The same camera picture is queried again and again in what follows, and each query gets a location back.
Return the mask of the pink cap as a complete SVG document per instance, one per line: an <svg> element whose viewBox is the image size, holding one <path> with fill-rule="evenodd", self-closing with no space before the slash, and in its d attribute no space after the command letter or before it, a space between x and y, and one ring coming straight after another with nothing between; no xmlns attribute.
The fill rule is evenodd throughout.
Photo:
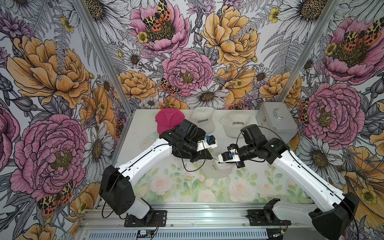
<svg viewBox="0 0 384 240"><path fill-rule="evenodd" d="M162 109L160 110L155 121L157 122L157 132L162 134L164 131L171 130L172 128L180 125L185 119L185 115L177 109Z"/></svg>

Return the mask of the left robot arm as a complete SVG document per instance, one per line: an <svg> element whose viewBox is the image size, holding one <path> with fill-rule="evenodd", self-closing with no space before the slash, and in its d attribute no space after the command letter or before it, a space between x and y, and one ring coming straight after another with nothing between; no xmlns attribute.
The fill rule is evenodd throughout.
<svg viewBox="0 0 384 240"><path fill-rule="evenodd" d="M211 160L210 149L217 147L216 138L208 136L188 120L166 130L146 150L119 167L108 166L100 187L100 196L113 212L120 216L127 213L146 223L154 217L152 206L136 197L134 186L161 160L173 155L190 162Z"/></svg>

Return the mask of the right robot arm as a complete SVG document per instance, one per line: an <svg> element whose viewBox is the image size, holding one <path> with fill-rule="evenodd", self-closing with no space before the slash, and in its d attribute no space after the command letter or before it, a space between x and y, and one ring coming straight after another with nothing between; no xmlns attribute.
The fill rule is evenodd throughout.
<svg viewBox="0 0 384 240"><path fill-rule="evenodd" d="M291 221L315 228L328 240L337 240L356 221L360 203L352 193L343 193L305 165L287 144L276 136L267 140L258 125L241 129L245 145L231 144L219 155L220 163L243 167L245 161L255 158L267 162L293 180L313 201L312 204L295 204L274 198L264 206L266 221Z"/></svg>

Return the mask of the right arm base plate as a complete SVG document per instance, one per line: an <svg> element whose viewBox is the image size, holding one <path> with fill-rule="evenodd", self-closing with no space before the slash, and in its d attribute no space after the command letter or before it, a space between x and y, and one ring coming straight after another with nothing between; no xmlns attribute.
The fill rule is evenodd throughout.
<svg viewBox="0 0 384 240"><path fill-rule="evenodd" d="M277 219L277 217L271 211L265 211L263 209L248 210L246 218L249 220L251 226L287 227L292 224L291 221L283 221Z"/></svg>

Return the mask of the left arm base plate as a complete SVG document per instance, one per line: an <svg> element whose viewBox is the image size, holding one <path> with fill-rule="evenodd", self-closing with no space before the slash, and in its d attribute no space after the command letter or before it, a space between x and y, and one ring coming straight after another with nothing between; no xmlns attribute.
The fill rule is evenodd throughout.
<svg viewBox="0 0 384 240"><path fill-rule="evenodd" d="M167 213L168 212L165 210L150 210L150 212L143 219L139 219L133 215L127 214L124 227L165 227L167 222Z"/></svg>

